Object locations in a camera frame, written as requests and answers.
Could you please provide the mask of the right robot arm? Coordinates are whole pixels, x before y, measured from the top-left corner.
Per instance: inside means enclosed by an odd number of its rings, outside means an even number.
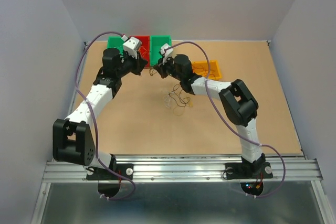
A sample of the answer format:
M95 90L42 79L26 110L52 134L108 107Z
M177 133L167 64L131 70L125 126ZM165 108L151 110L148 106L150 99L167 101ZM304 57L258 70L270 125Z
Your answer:
M160 59L154 69L162 78L171 76L182 89L193 95L207 95L221 101L229 121L236 126L241 144L241 162L225 163L225 179L273 178L269 162L261 149L256 129L258 103L242 80L220 82L195 73L188 56Z

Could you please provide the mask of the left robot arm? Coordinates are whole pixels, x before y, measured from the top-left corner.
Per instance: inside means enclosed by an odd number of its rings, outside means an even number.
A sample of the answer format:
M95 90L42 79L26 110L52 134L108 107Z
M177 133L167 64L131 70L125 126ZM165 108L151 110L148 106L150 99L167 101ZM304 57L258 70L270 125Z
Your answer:
M147 65L138 50L108 48L103 51L102 67L83 101L65 119L57 119L52 127L53 158L84 167L98 168L106 179L124 177L117 171L114 155L98 150L97 117L111 102L129 73L141 75Z

